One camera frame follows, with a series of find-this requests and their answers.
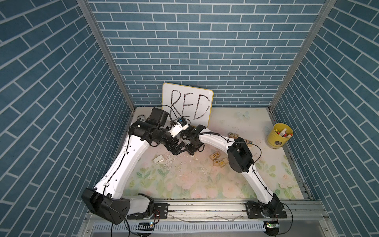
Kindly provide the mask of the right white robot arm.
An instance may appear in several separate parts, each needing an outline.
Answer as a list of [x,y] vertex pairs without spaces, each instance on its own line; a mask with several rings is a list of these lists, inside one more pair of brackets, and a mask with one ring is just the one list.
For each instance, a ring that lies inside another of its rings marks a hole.
[[268,218],[274,218],[281,209],[278,196],[265,184],[257,171],[253,155],[241,137],[234,139],[225,137],[219,133],[199,125],[188,127],[180,132],[180,137],[188,140],[191,145],[196,142],[211,145],[228,155],[229,165],[237,173],[240,173],[255,192],[261,213]]

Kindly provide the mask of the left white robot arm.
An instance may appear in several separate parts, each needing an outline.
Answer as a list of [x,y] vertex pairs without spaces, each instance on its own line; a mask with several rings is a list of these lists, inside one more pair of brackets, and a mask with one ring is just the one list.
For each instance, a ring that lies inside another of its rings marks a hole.
[[184,144],[176,136],[186,130],[189,124],[185,118],[178,118],[172,120],[168,128],[164,128],[168,117],[168,112],[153,108],[145,121],[137,120],[130,126],[120,153],[110,169],[93,188],[86,188],[82,193],[82,200],[91,213],[115,225],[122,223],[128,215],[150,217],[153,214],[153,198],[143,194],[128,198],[122,195],[137,162],[152,143],[164,145],[175,155],[182,151]]

